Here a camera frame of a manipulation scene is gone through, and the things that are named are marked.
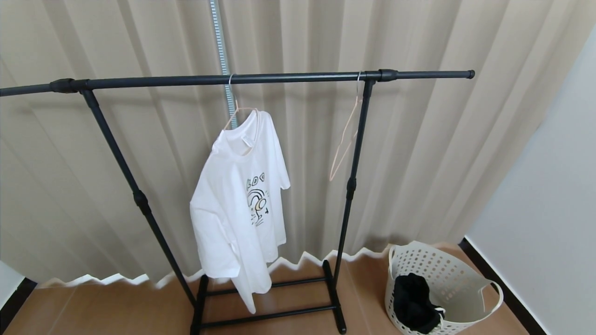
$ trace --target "baseboard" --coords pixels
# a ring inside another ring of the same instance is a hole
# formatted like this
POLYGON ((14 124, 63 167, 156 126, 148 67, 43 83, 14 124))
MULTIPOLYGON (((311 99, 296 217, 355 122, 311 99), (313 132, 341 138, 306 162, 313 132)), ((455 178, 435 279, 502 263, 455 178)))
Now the baseboard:
POLYGON ((4 334, 4 331, 8 328, 8 325, 14 316, 17 315, 18 310, 21 309, 36 285, 36 282, 25 278, 18 285, 13 295, 8 298, 0 311, 0 335, 4 334))
POLYGON ((516 318, 521 322, 524 328, 531 335, 540 334, 547 335, 547 332, 542 329, 540 324, 534 319, 532 314, 526 309, 521 301, 516 297, 511 289, 503 282, 501 277, 491 268, 487 261, 480 255, 480 253, 472 246, 472 244, 464 237, 460 242, 460 248, 470 258, 470 260, 476 265, 482 275, 495 281, 501 286, 504 294, 504 301, 507 307, 513 312, 516 318))

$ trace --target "rack base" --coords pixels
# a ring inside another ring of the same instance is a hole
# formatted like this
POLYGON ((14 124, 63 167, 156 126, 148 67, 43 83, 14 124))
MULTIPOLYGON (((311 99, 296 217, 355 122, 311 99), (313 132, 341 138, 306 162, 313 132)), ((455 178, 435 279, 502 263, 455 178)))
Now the rack base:
POLYGON ((330 305, 311 307, 311 308, 303 308, 303 309, 295 309, 292 311, 278 312, 278 313, 272 313, 272 314, 254 315, 252 317, 215 321, 215 322, 207 322, 207 323, 202 322, 206 298, 210 297, 210 296, 219 296, 222 294, 238 293, 238 290, 230 289, 230 290, 219 290, 219 291, 209 292, 209 291, 207 291, 207 286, 209 284, 209 278, 206 275, 202 276, 201 281, 198 286, 197 303, 194 307, 193 324, 191 326, 191 331, 190 331, 191 335, 198 335, 199 332, 201 331, 201 329, 205 329, 205 328, 220 327, 223 325, 233 325, 233 324, 267 320, 267 319, 273 319, 273 318, 289 317, 290 315, 298 315, 298 314, 328 311, 328 310, 333 311, 333 315, 336 320, 337 331, 340 334, 345 334, 347 332, 346 321, 343 318, 342 307, 339 303, 339 298, 337 297, 337 290, 334 286, 333 274, 331 274, 331 267, 329 266, 329 262, 327 260, 324 260, 322 267, 323 267, 323 272, 325 274, 323 277, 308 278, 308 279, 293 280, 293 281, 283 281, 280 283, 273 283, 273 285, 271 285, 271 287, 275 288, 275 287, 307 284, 307 283, 316 283, 319 281, 324 281, 327 285, 327 290, 329 291, 329 298, 331 300, 330 305))

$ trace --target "perforated basket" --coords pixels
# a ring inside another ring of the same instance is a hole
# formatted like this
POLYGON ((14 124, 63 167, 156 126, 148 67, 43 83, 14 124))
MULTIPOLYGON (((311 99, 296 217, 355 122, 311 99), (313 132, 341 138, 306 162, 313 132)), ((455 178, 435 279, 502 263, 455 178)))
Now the perforated basket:
POLYGON ((445 308, 445 319, 430 334, 457 334, 493 314, 503 303, 501 287, 487 280, 466 263, 420 242, 392 246, 389 250, 389 273, 385 290, 385 310, 391 322, 403 334, 420 334, 404 326, 393 311, 395 278, 414 273, 424 277, 430 288, 430 301, 445 308), (482 289, 494 284, 499 291, 496 306, 486 311, 482 289))

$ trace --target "shirt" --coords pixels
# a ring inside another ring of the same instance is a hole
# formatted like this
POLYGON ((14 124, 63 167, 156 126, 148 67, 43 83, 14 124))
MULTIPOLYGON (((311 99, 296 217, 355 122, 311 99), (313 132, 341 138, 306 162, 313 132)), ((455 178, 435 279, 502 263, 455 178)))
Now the shirt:
POLYGON ((285 243, 281 189, 289 187, 271 115, 253 110, 240 127, 219 134, 190 202, 205 273, 232 278, 251 313, 252 293, 271 288, 267 263, 285 243))

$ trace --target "brown tile floor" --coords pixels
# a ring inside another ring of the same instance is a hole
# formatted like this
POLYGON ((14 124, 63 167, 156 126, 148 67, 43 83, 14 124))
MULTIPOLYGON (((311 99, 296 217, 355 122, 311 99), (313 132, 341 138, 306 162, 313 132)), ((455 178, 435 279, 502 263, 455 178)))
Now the brown tile floor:
MULTIPOLYGON (((471 264, 457 246, 443 244, 440 249, 471 264)), ((322 269, 304 260, 298 271, 277 268, 273 281, 315 277, 322 269)), ((389 321, 383 307, 387 280, 387 257, 361 256, 353 262, 342 262, 338 293, 346 319, 348 334, 400 334, 389 321)), ((221 289, 230 283, 215 285, 221 289)), ((194 292, 198 282, 191 283, 194 292)), ((498 298, 492 288, 485 291, 487 305, 498 298)), ((272 289, 256 294, 260 314, 328 304, 323 283, 303 284, 272 289)), ((249 316, 237 294, 207 300, 205 321, 249 316)), ((160 290, 150 283, 138 286, 128 283, 83 284, 77 287, 48 287, 33 291, 5 335, 14 334, 188 334, 193 309, 180 285, 173 281, 160 290)), ((202 332, 220 334, 336 334, 331 311, 277 318, 248 324, 212 328, 202 332)), ((467 329, 463 335, 527 334, 506 305, 488 319, 467 329)))

